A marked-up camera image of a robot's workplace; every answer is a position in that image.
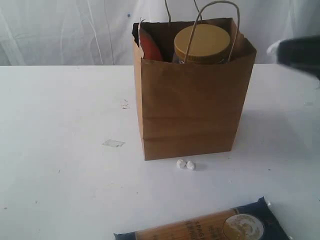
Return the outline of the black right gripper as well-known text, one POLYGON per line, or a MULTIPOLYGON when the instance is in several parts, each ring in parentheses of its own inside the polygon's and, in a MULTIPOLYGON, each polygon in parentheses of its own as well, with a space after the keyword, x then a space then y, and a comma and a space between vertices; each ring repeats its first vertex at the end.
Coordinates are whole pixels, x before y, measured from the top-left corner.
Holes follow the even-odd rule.
POLYGON ((283 40, 276 49, 277 62, 320 79, 320 36, 283 40))

